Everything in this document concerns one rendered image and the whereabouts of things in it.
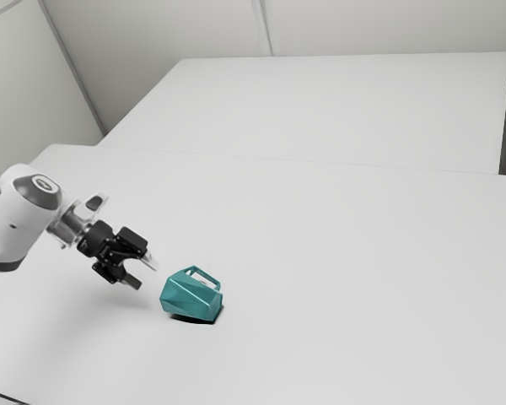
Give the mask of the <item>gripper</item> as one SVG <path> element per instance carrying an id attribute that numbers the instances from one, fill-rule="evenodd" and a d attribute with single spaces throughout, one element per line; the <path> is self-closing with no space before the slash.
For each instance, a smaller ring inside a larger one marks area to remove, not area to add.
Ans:
<path id="1" fill-rule="evenodd" d="M 131 275 L 118 258 L 141 261 L 157 271 L 159 262 L 148 249 L 148 241 L 133 230 L 122 227 L 115 235 L 112 227 L 103 220 L 93 223 L 77 245 L 77 250 L 93 259 L 92 269 L 110 284 L 125 284 L 139 290 L 142 282 Z"/>

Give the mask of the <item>teal faceted mug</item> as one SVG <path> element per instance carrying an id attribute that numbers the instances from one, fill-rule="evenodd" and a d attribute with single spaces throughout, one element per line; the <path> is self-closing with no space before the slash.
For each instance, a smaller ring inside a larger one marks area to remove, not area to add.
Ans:
<path id="1" fill-rule="evenodd" d="M 223 309 L 221 283 L 197 266 L 169 276 L 159 296 L 163 311 L 214 322 Z"/>

